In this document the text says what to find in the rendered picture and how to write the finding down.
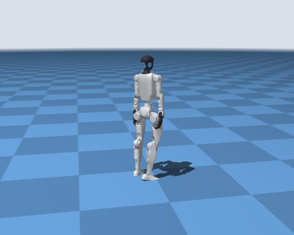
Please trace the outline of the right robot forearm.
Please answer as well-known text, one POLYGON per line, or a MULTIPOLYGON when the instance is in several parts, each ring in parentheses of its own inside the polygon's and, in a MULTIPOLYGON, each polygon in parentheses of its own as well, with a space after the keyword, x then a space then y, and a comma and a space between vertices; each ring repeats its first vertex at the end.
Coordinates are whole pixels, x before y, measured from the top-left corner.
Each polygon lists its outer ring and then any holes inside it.
POLYGON ((164 113, 164 94, 163 93, 160 94, 160 100, 158 100, 157 103, 158 103, 158 111, 162 112, 162 116, 164 116, 165 113, 164 113))

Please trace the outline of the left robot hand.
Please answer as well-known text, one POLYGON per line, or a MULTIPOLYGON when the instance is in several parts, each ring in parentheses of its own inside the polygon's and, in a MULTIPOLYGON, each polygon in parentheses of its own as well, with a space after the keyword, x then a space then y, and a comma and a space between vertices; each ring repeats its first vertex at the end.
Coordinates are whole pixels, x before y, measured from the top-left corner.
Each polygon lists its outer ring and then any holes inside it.
MULTIPOLYGON (((135 112, 136 112, 136 110, 134 109, 134 110, 133 110, 133 114, 134 114, 135 112)), ((133 118, 133 124, 134 124, 134 125, 136 125, 136 122, 137 122, 137 120, 135 120, 135 119, 133 118)))

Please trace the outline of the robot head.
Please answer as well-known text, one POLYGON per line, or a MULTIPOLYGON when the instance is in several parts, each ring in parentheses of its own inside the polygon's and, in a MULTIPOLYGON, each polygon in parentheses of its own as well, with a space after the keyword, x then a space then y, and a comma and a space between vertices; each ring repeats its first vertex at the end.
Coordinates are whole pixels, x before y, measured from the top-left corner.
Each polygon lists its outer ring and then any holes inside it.
POLYGON ((149 71, 153 68, 153 61, 154 61, 154 58, 149 55, 143 56, 141 58, 141 62, 145 62, 145 65, 146 65, 146 68, 142 74, 149 74, 150 73, 149 71), (150 68, 148 67, 149 62, 151 62, 150 68))

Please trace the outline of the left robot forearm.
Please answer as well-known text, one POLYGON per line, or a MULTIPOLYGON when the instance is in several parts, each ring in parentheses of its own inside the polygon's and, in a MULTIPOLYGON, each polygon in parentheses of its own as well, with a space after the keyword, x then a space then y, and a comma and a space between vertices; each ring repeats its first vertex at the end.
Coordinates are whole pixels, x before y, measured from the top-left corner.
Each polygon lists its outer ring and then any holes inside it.
POLYGON ((134 96, 134 109, 136 110, 136 112, 139 111, 139 101, 140 99, 134 96))

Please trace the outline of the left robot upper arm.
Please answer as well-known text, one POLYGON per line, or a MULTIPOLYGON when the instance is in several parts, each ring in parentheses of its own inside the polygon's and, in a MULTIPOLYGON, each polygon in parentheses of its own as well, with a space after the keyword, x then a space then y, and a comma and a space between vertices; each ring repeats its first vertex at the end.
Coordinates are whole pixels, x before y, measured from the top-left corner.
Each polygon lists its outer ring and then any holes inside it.
POLYGON ((135 97, 140 97, 139 88, 138 88, 138 74, 134 76, 134 89, 135 89, 135 97))

